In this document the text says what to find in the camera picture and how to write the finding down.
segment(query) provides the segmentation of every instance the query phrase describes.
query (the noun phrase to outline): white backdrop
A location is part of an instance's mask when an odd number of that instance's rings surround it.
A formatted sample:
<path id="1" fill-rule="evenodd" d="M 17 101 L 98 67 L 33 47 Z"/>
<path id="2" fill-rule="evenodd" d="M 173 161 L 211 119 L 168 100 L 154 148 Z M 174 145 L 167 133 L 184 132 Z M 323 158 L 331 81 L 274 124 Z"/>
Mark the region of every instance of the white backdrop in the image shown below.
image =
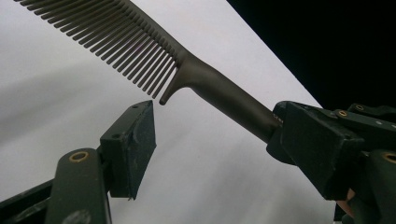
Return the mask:
<path id="1" fill-rule="evenodd" d="M 134 0 L 188 50 L 272 109 L 318 105 L 225 0 Z M 54 177 L 57 160 L 150 99 L 12 0 L 0 1 L 0 201 Z M 301 171 L 201 100 L 154 101 L 157 148 L 136 201 L 110 199 L 113 223 L 332 223 Z"/>

